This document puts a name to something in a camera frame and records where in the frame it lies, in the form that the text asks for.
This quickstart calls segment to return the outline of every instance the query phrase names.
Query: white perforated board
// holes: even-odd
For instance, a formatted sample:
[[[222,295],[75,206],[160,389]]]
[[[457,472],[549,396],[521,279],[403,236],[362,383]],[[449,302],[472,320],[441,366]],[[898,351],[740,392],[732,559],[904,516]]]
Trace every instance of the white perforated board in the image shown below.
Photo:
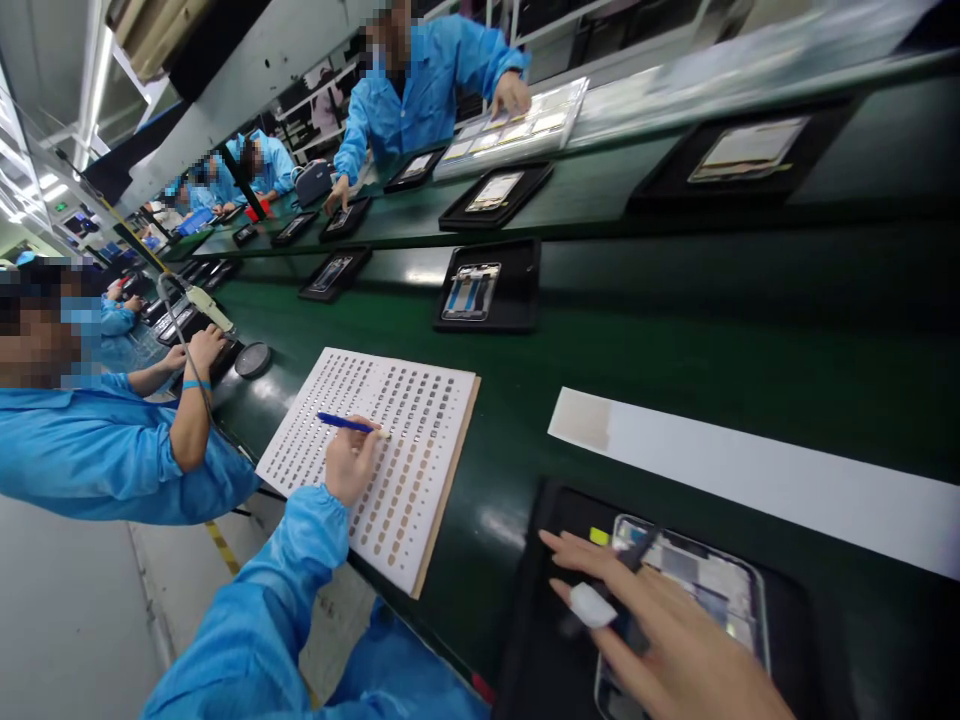
[[[373,482],[350,512],[350,547],[412,594],[430,542],[476,376],[327,348],[267,446],[257,474],[286,497],[324,482],[337,432],[318,412],[362,415],[392,433]]]

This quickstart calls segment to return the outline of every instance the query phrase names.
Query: black round pad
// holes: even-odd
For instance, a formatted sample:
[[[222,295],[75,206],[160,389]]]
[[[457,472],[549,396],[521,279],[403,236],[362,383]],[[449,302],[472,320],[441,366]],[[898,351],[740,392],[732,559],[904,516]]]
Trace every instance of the black round pad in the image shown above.
[[[264,343],[250,343],[237,355],[233,369],[240,377],[257,377],[270,364],[270,354],[270,348]]]

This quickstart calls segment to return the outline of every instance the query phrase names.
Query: dark hair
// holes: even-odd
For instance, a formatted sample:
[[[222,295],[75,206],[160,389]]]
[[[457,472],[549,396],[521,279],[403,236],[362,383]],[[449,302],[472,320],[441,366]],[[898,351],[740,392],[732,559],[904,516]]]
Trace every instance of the dark hair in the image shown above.
[[[79,282],[80,294],[98,295],[97,273],[65,258],[34,258],[15,270],[0,272],[0,335],[20,334],[20,311],[31,305],[54,308],[67,282]]]
[[[257,150],[253,138],[247,138],[243,143],[243,150],[240,152],[240,169],[247,176],[247,182],[253,182],[256,178],[256,168],[254,167],[253,155]]]

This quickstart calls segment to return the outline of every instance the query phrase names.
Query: blue pen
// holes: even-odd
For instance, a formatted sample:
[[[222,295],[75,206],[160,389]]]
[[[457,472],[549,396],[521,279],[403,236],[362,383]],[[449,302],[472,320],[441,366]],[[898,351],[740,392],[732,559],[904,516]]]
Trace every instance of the blue pen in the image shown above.
[[[345,427],[350,430],[359,430],[360,432],[371,432],[375,429],[367,425],[361,425],[360,423],[355,423],[352,420],[337,417],[336,415],[329,415],[327,413],[317,413],[317,417],[320,418],[320,422],[324,423],[325,425],[333,425],[334,427]],[[379,433],[380,437],[390,437],[390,433],[387,430],[380,430]]]

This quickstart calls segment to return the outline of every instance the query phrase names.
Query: blue wristband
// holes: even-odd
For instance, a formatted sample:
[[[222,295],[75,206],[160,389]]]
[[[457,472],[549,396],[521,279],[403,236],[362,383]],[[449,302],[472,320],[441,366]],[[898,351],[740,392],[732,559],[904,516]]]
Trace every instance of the blue wristband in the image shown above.
[[[180,392],[184,392],[184,391],[189,390],[190,388],[193,388],[193,387],[202,387],[202,388],[203,388],[204,390],[206,390],[207,392],[213,392],[213,390],[210,389],[210,383],[208,383],[208,382],[206,382],[206,381],[204,381],[204,382],[199,382],[199,383],[198,383],[196,380],[191,380],[190,382],[185,382],[185,383],[183,384],[183,390],[181,390]]]

